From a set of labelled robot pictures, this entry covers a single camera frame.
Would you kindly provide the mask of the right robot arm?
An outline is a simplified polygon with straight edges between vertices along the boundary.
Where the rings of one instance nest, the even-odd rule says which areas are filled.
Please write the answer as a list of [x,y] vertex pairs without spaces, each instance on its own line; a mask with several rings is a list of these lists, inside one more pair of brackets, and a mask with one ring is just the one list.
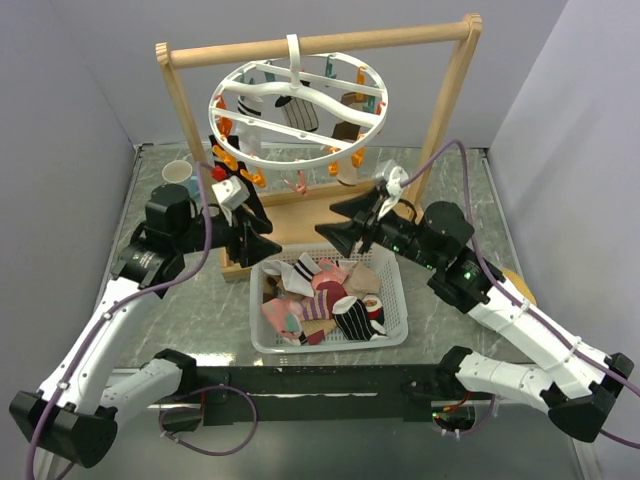
[[384,213],[383,205],[382,192],[373,189],[331,205],[345,222],[315,230],[345,257],[377,244],[432,271],[427,284],[440,300],[507,339],[533,363],[497,361],[456,346],[439,364],[439,391],[452,399],[485,392],[528,405],[582,442],[603,434],[633,362],[570,334],[469,248],[474,228],[457,204],[434,202],[410,220]]

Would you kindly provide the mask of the black white striped sock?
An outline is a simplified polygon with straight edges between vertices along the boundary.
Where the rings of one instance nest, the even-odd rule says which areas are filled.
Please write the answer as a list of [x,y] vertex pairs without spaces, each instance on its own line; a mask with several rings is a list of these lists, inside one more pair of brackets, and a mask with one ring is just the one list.
[[314,105],[307,100],[292,96],[279,96],[274,106],[283,113],[286,124],[291,128],[315,132],[319,127]]

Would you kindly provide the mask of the orange clothes peg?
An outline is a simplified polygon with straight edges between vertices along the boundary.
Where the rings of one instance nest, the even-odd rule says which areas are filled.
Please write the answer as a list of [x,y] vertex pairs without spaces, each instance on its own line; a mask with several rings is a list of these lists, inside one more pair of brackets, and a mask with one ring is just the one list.
[[338,173],[339,173],[339,162],[338,161],[331,162],[328,165],[328,174],[331,177],[335,177],[338,175]]
[[253,185],[259,188],[266,187],[266,179],[261,169],[258,169],[255,173],[251,173],[246,169],[241,169],[240,174],[243,178],[251,182]]

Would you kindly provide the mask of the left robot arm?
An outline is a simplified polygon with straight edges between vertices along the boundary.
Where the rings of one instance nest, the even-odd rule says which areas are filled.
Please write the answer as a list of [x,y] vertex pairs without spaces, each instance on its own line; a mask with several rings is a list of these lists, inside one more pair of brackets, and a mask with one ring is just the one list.
[[244,186],[214,185],[217,214],[197,206],[186,187],[155,188],[145,217],[111,271],[102,299],[60,366],[35,392],[20,391],[9,412],[32,448],[91,468],[129,419],[165,397],[190,400],[198,389],[194,358],[171,349],[157,353],[136,374],[107,384],[125,340],[169,288],[183,282],[184,257],[223,248],[243,267],[281,252],[268,239],[273,225],[247,209]]

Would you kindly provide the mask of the black sock white stripes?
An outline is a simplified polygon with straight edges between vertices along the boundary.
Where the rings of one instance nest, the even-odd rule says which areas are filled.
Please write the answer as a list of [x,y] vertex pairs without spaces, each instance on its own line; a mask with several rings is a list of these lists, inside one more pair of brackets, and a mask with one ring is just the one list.
[[230,168],[219,156],[219,153],[225,154],[225,151],[220,147],[216,137],[213,134],[210,134],[209,140],[214,157],[214,170],[211,172],[211,177],[217,182],[221,182],[231,177],[237,177],[246,186],[249,193],[249,198],[245,201],[247,207],[256,217],[267,220],[268,217],[255,190],[254,184],[241,174],[242,170],[247,169],[245,163],[237,161],[237,168]]

